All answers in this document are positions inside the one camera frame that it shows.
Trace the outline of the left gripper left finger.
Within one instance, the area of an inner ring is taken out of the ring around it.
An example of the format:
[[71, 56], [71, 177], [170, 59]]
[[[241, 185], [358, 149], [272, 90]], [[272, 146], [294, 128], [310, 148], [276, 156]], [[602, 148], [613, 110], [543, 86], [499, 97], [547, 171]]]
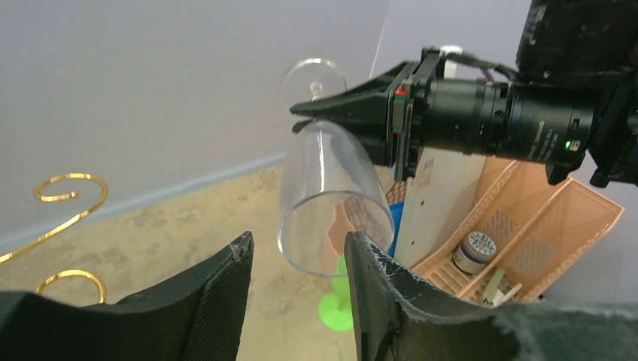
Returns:
[[248, 303], [254, 239], [114, 304], [76, 307], [1, 294], [3, 360], [234, 360]]

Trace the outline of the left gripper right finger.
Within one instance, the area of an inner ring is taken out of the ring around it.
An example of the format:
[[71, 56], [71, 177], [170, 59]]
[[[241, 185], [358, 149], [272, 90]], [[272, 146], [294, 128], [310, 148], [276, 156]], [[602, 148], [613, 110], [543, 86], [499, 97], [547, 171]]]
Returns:
[[360, 360], [635, 360], [637, 307], [507, 303], [437, 288], [349, 232], [345, 261]]

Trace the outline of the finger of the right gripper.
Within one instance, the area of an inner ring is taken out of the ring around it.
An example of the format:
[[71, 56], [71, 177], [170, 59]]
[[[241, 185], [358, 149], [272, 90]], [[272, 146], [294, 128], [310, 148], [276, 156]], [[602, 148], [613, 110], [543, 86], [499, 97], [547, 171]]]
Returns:
[[416, 62], [401, 62], [391, 70], [334, 96], [300, 102], [289, 112], [328, 120], [348, 130], [363, 145], [375, 165], [393, 163], [390, 108], [396, 88], [415, 70]]

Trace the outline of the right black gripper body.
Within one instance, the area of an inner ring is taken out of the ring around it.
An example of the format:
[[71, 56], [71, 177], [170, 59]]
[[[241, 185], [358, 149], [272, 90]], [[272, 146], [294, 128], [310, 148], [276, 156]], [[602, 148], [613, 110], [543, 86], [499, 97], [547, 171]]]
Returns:
[[480, 67], [458, 53], [425, 49], [393, 94], [393, 176], [414, 177], [422, 147], [543, 164], [549, 184], [585, 158], [595, 122], [592, 94], [533, 83], [445, 79], [447, 61]]

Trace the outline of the clear wine glass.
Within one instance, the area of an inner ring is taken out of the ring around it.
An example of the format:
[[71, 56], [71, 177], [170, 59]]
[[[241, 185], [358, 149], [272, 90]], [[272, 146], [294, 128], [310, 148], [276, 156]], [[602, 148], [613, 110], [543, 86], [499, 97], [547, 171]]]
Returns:
[[349, 131], [312, 119], [293, 133], [282, 170], [279, 250], [300, 271], [343, 277], [349, 232], [365, 232], [384, 250], [392, 244], [389, 205], [368, 153]]

